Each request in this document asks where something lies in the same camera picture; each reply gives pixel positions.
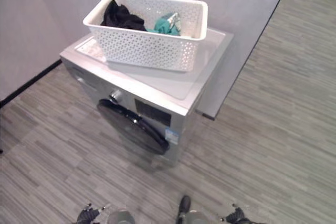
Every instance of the laundry basket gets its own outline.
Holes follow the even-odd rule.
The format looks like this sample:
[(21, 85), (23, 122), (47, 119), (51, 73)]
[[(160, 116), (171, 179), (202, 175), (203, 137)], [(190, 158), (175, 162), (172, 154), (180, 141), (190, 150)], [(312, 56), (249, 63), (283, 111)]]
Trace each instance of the laundry basket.
[(112, 0), (101, 0), (84, 18), (109, 61), (191, 71), (198, 43), (206, 36), (207, 4), (194, 0), (115, 0), (131, 14), (144, 19), (146, 28), (154, 28), (156, 21), (167, 13), (178, 12), (181, 36), (156, 34), (147, 31), (101, 26), (104, 12)]

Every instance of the washing machine top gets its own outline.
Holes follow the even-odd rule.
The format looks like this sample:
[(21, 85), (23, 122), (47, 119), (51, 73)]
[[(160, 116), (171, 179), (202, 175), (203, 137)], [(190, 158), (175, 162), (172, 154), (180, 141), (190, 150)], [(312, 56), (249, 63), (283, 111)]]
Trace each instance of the washing machine top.
[(190, 72), (106, 61), (92, 35), (69, 46), (61, 56), (124, 90), (184, 114), (201, 94), (232, 38), (232, 34), (208, 28), (206, 38), (198, 46), (194, 68)]

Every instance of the floor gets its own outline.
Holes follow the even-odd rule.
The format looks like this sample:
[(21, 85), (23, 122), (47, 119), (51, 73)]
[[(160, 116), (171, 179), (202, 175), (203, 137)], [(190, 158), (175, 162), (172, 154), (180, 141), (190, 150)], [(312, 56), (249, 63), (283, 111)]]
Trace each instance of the floor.
[(124, 148), (63, 65), (1, 110), (1, 223), (70, 223), (93, 202), (174, 223), (184, 193), (217, 223), (335, 223), (336, 0), (281, 0), (216, 121), (175, 168)]

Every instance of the teal clothing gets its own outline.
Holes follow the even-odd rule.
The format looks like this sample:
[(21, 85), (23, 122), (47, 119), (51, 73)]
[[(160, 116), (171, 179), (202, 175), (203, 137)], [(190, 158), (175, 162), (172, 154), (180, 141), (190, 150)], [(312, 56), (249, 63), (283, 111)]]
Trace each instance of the teal clothing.
[(146, 30), (151, 33), (179, 36), (181, 30), (180, 17), (178, 13), (169, 13), (156, 21), (154, 29)]

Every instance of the washing machine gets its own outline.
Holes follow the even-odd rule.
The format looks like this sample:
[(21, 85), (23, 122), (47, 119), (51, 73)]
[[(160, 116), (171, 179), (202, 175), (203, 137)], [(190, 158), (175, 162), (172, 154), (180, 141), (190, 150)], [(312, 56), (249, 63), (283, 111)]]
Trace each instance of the washing machine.
[(208, 29), (194, 69), (174, 72), (106, 61), (92, 35), (61, 59), (119, 134), (156, 160), (176, 165), (193, 130), (195, 106), (233, 35)]

